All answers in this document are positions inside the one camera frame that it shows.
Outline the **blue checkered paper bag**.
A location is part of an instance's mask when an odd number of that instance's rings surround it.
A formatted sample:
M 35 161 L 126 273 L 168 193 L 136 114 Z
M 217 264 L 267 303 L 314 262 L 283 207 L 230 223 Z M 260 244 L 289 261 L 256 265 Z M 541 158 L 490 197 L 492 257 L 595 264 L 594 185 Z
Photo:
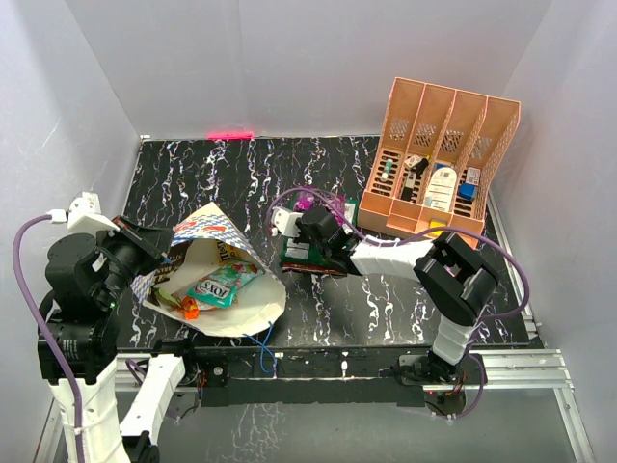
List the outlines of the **blue checkered paper bag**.
M 284 284 L 214 203 L 173 232 L 168 257 L 132 284 L 139 302 L 206 336 L 251 340 L 262 371 L 273 374 L 277 358 L 267 342 L 284 312 Z

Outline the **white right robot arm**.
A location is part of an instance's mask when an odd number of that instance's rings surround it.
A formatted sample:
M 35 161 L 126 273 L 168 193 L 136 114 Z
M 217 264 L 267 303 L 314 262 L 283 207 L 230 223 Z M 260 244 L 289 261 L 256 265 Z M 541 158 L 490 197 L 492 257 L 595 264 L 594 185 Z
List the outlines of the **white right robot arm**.
M 373 274 L 420 283 L 440 313 L 438 333 L 428 352 L 389 375 L 419 384 L 450 383 L 465 368 L 483 309 L 498 286 L 496 272 L 457 233 L 406 244 L 359 238 L 346 231 L 322 205 L 293 212 L 279 230 L 317 248 L 344 275 Z

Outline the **brown chocolate snack bag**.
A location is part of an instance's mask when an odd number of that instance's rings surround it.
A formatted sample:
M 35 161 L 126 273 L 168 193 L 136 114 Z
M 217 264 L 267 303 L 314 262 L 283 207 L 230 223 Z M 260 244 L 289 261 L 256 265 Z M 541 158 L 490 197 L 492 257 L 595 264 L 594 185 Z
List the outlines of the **brown chocolate snack bag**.
M 184 241 L 171 247 L 168 257 L 154 273 L 154 286 L 167 282 L 172 275 L 184 264 L 192 241 Z

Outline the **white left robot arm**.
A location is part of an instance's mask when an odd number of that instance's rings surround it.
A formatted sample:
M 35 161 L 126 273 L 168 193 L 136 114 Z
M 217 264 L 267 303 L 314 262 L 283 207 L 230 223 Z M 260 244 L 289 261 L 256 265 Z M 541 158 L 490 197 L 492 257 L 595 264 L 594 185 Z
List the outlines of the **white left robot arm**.
M 40 370 L 57 401 L 71 462 L 157 462 L 158 435 L 178 385 L 193 382 L 199 361 L 187 340 L 161 340 L 124 418 L 115 379 L 116 310 L 139 277 L 164 262 L 173 230 L 118 216 L 105 227 L 72 233 L 47 253 L 51 290 L 38 308 Z

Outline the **red Doritos chip bag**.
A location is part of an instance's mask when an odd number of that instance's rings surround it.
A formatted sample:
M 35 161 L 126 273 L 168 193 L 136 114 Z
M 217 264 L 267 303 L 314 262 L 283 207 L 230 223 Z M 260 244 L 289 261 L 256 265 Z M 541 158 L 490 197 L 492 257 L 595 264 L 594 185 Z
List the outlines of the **red Doritos chip bag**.
M 281 261 L 282 272 L 307 273 L 315 275 L 329 275 L 332 277 L 345 277 L 346 273 L 329 265 L 316 265 L 306 262 Z

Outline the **green snack bag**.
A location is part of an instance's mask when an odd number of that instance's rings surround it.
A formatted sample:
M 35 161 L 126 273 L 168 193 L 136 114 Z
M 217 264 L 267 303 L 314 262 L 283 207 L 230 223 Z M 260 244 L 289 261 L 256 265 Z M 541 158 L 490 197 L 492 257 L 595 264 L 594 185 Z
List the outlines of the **green snack bag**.
M 344 215 L 347 220 L 349 220 L 353 225 L 356 225 L 359 202 L 355 199 L 345 199 L 346 208 Z M 308 242 L 302 242 L 299 238 L 286 238 L 282 244 L 280 264 L 281 261 L 306 262 L 310 264 L 329 265 L 334 267 L 321 256 L 314 245 L 309 244 Z

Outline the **teal Fox's candy bag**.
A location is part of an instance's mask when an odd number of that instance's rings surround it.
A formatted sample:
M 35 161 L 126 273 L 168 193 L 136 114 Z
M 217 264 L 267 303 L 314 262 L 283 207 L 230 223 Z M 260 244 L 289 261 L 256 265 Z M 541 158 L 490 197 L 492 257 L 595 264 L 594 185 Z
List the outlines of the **teal Fox's candy bag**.
M 191 285 L 186 295 L 208 306 L 227 308 L 234 303 L 237 291 L 262 273 L 250 262 L 232 260 Z

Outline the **purple snack packet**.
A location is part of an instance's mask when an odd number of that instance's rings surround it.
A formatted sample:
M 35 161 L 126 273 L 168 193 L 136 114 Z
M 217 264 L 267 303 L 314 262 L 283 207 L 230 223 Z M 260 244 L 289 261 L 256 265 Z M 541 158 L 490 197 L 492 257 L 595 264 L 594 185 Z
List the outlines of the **purple snack packet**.
M 314 191 L 314 188 L 308 187 L 306 190 L 299 192 L 295 202 L 293 203 L 292 210 L 294 212 L 305 212 L 313 206 L 323 206 L 334 215 L 335 220 L 339 225 L 343 225 L 344 221 L 341 218 L 341 214 L 345 214 L 345 197 L 336 193 L 319 190 L 318 194 L 325 198 L 325 200 L 323 200 L 316 197 Z

